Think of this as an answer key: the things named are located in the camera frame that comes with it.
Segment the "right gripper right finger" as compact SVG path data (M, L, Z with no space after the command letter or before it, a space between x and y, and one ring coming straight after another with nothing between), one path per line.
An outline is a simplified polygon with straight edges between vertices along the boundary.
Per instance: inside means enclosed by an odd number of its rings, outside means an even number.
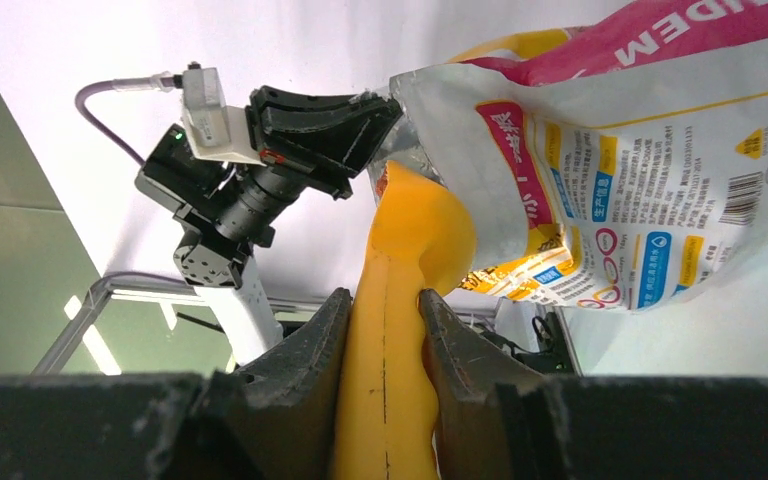
M419 310L445 479L768 479L768 378L542 375Z

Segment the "yellow plastic scoop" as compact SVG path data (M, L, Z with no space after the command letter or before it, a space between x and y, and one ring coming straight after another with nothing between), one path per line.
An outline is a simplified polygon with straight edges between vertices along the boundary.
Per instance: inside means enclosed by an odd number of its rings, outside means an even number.
M439 404L423 361L419 295L461 283L476 232L453 193L397 162L377 189L341 368L332 476L435 479Z

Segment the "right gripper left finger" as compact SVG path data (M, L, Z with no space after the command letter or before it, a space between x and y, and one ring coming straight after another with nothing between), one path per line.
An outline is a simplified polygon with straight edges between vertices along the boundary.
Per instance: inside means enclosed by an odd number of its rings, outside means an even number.
M0 479L324 479L351 305L233 373L0 377Z

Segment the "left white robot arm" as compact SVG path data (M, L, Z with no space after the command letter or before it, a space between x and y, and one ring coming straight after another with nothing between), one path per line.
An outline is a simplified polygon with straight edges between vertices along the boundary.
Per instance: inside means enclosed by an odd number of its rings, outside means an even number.
M173 125L137 175L137 189L183 228L173 261L213 309L232 355L245 365L283 338L254 258L269 247L274 220L307 189L336 200L373 160L401 117L373 92L313 96L264 86L230 113L243 137L243 163L214 161L193 132Z

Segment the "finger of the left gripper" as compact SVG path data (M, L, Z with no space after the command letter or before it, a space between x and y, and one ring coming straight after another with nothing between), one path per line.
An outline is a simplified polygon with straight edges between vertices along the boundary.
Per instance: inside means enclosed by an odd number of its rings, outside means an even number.
M374 92L313 96L271 94L271 149L305 173L356 177L401 116Z

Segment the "pet food bag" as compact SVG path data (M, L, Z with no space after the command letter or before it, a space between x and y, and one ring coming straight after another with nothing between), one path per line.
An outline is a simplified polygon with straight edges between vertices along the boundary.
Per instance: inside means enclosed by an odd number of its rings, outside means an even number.
M469 211L468 291L646 310L768 243L768 1L634 1L395 76L369 168Z

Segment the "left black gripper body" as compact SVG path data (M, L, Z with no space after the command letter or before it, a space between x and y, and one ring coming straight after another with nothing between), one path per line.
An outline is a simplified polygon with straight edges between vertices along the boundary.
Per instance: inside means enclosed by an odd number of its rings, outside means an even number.
M317 96L262 86L246 107L251 145L270 167L335 199L384 138L384 98L374 92Z

